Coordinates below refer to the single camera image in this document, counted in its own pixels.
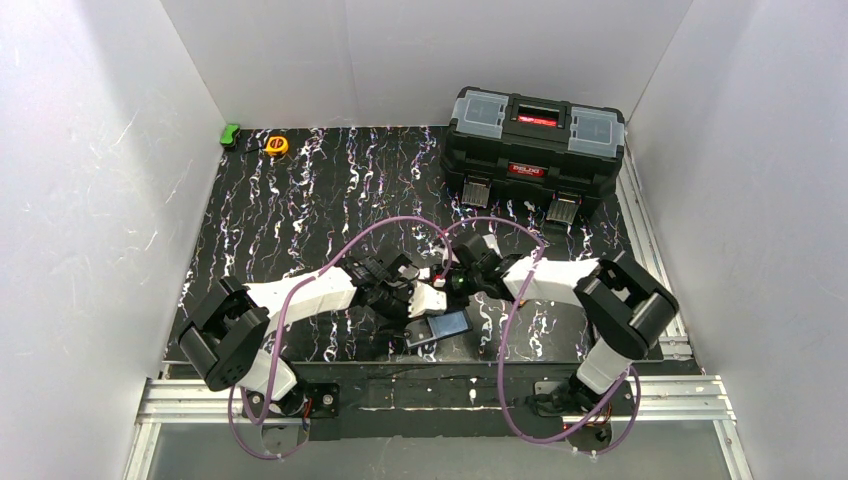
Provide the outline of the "aluminium frame rail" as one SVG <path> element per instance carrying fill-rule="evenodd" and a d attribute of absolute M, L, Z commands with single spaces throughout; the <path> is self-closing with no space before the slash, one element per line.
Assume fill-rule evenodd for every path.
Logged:
<path fill-rule="evenodd" d="M 627 228 L 633 256 L 667 290 L 671 284 L 661 256 L 659 243 L 647 210 L 636 168 L 629 150 L 625 151 L 616 180 L 616 197 Z M 678 313 L 660 335 L 659 348 L 666 361 L 693 358 L 689 335 L 681 313 Z"/>

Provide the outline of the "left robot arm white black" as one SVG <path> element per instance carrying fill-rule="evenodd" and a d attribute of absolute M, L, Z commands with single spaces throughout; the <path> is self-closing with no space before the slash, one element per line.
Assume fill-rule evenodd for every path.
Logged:
<path fill-rule="evenodd" d="M 369 307 L 406 324 L 418 269 L 390 248 L 348 254 L 324 272 L 247 285 L 232 276 L 212 284 L 176 329 L 176 343 L 213 391 L 231 387 L 282 400 L 298 379 L 275 347 L 288 325 L 327 312 Z"/>

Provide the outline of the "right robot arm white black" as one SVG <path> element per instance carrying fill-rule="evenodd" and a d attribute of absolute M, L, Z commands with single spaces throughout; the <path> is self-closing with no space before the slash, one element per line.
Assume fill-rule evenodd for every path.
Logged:
<path fill-rule="evenodd" d="M 504 301 L 545 300 L 580 307 L 598 334 L 570 381 L 590 395 L 606 393 L 635 361 L 647 357 L 679 313 L 676 297 L 632 256 L 586 260 L 501 255 L 491 235 L 468 233 L 453 247 L 454 261 L 434 284 L 450 306 L 477 293 Z"/>

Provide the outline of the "yellow tape measure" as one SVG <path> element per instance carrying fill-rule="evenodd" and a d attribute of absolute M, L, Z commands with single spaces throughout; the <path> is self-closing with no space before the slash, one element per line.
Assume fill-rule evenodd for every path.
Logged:
<path fill-rule="evenodd" d="M 264 152 L 272 157 L 281 156 L 289 150 L 289 141 L 282 135 L 270 136 L 264 147 Z"/>

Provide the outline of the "green small object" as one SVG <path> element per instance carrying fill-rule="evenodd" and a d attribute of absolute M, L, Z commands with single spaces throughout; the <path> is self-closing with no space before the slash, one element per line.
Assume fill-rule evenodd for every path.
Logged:
<path fill-rule="evenodd" d="M 227 124 L 219 138 L 220 145 L 225 150 L 233 149 L 237 146 L 238 137 L 241 132 L 241 126 L 239 124 L 231 123 Z"/>

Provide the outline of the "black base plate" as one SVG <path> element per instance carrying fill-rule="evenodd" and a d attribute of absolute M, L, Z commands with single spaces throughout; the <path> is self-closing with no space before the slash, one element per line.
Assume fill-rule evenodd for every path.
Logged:
<path fill-rule="evenodd" d="M 503 414 L 537 438 L 563 432 L 599 395 L 570 384 L 574 363 L 297 362 L 297 383 L 269 408 L 312 441 L 401 436 L 506 437 Z"/>

